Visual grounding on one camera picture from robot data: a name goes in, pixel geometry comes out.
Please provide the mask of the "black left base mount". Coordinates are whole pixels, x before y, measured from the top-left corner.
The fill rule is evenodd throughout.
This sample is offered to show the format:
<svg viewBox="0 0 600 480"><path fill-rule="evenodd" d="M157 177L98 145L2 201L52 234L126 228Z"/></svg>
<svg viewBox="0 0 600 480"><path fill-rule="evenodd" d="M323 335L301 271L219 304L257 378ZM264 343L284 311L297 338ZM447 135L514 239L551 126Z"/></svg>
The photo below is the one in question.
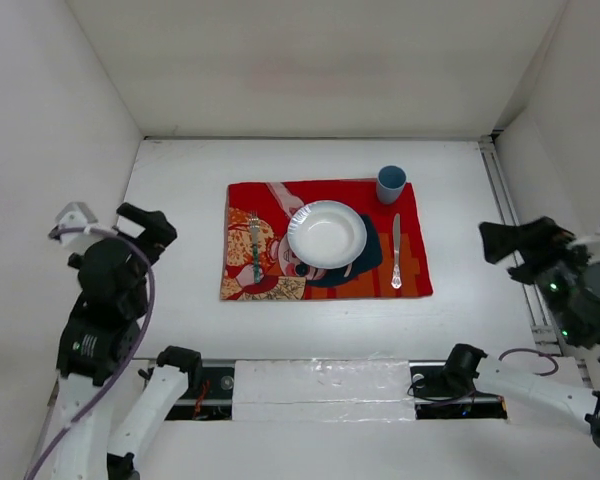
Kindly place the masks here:
<svg viewBox="0 0 600 480"><path fill-rule="evenodd" d="M167 414L168 421L226 421L232 419L235 362L204 360L201 384L189 389Z"/></svg>

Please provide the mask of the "silver fork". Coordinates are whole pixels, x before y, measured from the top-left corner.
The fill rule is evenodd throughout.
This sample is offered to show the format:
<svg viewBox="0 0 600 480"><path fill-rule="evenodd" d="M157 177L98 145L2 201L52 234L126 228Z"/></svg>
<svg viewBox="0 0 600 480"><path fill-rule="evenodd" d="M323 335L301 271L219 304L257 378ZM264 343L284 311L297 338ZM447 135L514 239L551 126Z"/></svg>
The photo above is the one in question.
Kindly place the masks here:
<svg viewBox="0 0 600 480"><path fill-rule="evenodd" d="M258 284L261 281L262 271L259 259L260 220L256 212L252 211L249 213L248 225L251 236L251 250L253 258L253 280L255 284Z"/></svg>

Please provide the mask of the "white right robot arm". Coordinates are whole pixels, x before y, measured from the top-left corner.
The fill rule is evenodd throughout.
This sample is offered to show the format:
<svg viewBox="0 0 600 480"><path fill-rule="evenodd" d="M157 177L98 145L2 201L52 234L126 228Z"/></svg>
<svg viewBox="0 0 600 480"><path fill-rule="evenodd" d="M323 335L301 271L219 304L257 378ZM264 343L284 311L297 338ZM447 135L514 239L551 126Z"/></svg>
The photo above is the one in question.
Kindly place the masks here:
<svg viewBox="0 0 600 480"><path fill-rule="evenodd" d="M518 226L483 222L479 232L488 263L520 254L522 262L509 268L510 278L538 288L568 345L592 349L600 344L600 260L593 258L600 232L578 238L548 217ZM600 390L519 370L468 344L453 347L442 381L456 394L498 395L556 416L600 449Z"/></svg>

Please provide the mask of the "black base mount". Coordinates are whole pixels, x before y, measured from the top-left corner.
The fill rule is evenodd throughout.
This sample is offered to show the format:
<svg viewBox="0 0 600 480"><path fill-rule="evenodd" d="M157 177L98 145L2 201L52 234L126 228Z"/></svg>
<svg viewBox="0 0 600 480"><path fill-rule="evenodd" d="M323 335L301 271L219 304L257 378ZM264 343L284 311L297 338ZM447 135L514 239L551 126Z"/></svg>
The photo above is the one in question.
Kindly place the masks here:
<svg viewBox="0 0 600 480"><path fill-rule="evenodd" d="M204 360L201 384L189 389L167 414L168 421L226 421L232 419L235 362Z"/></svg>
<svg viewBox="0 0 600 480"><path fill-rule="evenodd" d="M464 387L453 387L442 378L441 362L411 362L407 396L414 400L417 420L507 420L503 399Z"/></svg>

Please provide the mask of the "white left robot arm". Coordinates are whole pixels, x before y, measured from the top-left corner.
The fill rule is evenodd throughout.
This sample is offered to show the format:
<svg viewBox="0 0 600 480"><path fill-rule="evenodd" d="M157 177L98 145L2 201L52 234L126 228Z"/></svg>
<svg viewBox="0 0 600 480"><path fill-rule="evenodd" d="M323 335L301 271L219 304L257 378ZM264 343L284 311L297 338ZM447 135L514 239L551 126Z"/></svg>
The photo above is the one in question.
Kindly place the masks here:
<svg viewBox="0 0 600 480"><path fill-rule="evenodd" d="M118 381L144 339L156 299L154 264L177 238L160 211L129 203L117 214L142 231L102 227L83 202L56 217L50 239L69 250L80 293L62 331L56 370L63 425L42 454L54 479L137 479L137 463L175 403L202 387L199 352L169 346L145 372L146 386L118 427Z"/></svg>

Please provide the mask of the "aluminium rail on right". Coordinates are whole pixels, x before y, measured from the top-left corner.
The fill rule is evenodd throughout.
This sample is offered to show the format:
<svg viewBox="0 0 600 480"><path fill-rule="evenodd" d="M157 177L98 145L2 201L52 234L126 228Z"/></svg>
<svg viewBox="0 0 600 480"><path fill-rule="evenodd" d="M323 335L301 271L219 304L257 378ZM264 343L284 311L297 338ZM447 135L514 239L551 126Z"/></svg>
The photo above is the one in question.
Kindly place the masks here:
<svg viewBox="0 0 600 480"><path fill-rule="evenodd" d="M480 137L478 149L499 215L496 225L488 227L483 235L486 260L505 266L508 278L522 294L535 348L544 354L561 356L559 333L541 292L533 283L538 255L532 250L544 236L545 229L537 221L519 223L493 138Z"/></svg>

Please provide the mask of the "red patterned cloth placemat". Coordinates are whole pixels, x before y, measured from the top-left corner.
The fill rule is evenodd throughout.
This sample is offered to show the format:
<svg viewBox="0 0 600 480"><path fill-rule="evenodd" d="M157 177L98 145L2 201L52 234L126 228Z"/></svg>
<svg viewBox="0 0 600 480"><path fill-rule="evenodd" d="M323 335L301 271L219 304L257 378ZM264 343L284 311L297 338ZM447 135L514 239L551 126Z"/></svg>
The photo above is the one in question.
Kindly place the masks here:
<svg viewBox="0 0 600 480"><path fill-rule="evenodd" d="M412 185L389 204L379 191L374 179L229 185L221 299L432 295Z"/></svg>

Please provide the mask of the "silver table knife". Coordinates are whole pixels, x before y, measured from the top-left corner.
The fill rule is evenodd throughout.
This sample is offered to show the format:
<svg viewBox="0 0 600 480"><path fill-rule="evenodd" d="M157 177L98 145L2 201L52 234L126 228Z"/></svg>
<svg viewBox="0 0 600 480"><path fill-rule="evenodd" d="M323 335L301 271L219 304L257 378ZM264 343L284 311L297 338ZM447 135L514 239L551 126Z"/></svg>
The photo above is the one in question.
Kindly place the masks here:
<svg viewBox="0 0 600 480"><path fill-rule="evenodd" d="M400 267L400 248L401 248L401 216L396 213L392 226L392 246L393 246L393 271L391 286L395 290L402 287L401 267Z"/></svg>

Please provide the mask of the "white blue-rimmed plate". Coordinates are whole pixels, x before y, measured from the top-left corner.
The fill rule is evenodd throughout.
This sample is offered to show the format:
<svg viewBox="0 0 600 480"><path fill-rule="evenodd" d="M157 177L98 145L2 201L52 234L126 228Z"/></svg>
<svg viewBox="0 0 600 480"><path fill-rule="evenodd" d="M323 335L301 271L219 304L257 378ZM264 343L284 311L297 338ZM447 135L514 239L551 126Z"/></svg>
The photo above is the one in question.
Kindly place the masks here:
<svg viewBox="0 0 600 480"><path fill-rule="evenodd" d="M351 264L362 254L367 230L351 207L322 200L304 205L291 217L286 237L301 262L332 270Z"/></svg>

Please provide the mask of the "blue cup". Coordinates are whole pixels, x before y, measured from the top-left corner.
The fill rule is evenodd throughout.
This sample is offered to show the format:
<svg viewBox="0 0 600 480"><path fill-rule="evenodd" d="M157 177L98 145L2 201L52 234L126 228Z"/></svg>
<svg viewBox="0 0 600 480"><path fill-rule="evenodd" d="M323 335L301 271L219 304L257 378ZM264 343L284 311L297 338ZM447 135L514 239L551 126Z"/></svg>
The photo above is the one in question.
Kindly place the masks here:
<svg viewBox="0 0 600 480"><path fill-rule="evenodd" d="M381 168L376 178L376 196L384 205L390 205L400 197L407 176L405 171L395 165L387 165Z"/></svg>

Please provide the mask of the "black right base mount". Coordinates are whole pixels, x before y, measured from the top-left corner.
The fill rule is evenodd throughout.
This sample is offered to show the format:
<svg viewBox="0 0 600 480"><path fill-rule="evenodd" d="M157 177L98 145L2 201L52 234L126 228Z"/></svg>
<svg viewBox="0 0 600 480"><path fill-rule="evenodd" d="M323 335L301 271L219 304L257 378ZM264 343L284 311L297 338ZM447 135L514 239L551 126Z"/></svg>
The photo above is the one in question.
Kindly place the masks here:
<svg viewBox="0 0 600 480"><path fill-rule="evenodd" d="M507 420L503 399L464 387L453 387L442 378L441 362L411 362L407 396L414 400L417 420Z"/></svg>

